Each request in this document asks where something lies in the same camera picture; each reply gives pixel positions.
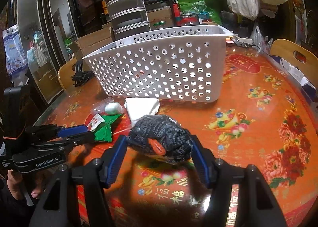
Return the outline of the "person's left hand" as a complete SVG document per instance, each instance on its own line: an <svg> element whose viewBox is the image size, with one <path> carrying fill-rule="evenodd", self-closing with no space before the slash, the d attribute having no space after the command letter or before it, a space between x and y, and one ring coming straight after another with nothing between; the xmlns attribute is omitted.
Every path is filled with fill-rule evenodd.
<svg viewBox="0 0 318 227"><path fill-rule="evenodd" d="M43 174L41 172L36 173L34 177L35 188L31 191L31 196L35 199L39 198L43 193ZM17 171L12 169L8 170L7 174L7 186L12 195L16 200L21 200L23 198L23 176Z"/></svg>

